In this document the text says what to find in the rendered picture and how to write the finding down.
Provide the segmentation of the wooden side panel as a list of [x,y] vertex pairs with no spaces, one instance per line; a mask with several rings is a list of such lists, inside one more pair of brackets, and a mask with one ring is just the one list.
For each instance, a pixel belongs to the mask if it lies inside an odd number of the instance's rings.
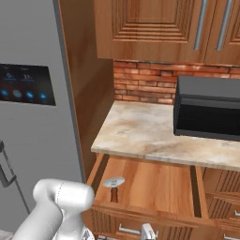
[[94,0],[58,0],[82,173],[87,179],[96,162],[91,146],[114,101],[113,61],[97,56]]

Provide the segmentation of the open wooden drawer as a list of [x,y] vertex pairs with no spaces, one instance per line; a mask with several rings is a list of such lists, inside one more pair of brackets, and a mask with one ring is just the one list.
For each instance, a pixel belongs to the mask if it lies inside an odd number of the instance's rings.
[[[103,182],[124,177],[118,202]],[[216,240],[217,221],[209,218],[201,170],[194,166],[160,163],[132,157],[98,154],[87,179],[95,193],[93,207],[83,214],[94,236],[137,240],[119,225],[140,230],[150,223],[157,240]]]

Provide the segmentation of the black microwave oven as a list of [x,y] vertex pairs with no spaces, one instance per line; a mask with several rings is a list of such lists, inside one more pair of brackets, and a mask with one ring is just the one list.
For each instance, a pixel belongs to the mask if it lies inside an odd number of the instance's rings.
[[173,134],[240,142],[240,79],[180,75]]

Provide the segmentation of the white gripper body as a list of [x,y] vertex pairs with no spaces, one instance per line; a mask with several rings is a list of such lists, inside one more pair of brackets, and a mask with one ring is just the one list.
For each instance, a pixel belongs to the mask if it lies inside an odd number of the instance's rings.
[[149,223],[142,225],[141,240],[156,240],[156,235]]

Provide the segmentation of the grey fridge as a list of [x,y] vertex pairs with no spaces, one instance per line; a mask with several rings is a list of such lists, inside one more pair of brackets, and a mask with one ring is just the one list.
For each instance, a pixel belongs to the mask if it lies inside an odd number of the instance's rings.
[[[0,140],[30,212],[38,180],[82,178],[58,0],[0,0]],[[0,230],[27,217],[16,186],[0,183]]]

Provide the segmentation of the narrow wooden cupboard door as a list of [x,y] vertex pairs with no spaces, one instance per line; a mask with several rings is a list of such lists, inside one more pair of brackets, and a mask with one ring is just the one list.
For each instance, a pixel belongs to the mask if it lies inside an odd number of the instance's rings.
[[206,64],[240,65],[240,0],[232,0],[231,14],[220,51],[218,35],[227,0],[217,0],[204,62]]

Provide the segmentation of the wide wooden cupboard door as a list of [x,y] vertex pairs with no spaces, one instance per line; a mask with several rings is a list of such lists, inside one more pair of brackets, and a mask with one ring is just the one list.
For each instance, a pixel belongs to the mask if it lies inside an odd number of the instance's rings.
[[201,62],[209,28],[210,0],[201,45],[193,50],[202,0],[94,0],[97,56],[117,60]]

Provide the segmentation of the wooden drawer front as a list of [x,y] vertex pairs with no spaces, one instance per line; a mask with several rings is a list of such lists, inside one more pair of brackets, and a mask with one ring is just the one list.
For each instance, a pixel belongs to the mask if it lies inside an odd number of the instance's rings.
[[202,173],[208,216],[240,220],[234,215],[240,213],[240,172],[204,168]]
[[220,231],[216,240],[224,240],[223,234],[240,238],[240,220],[221,221]]

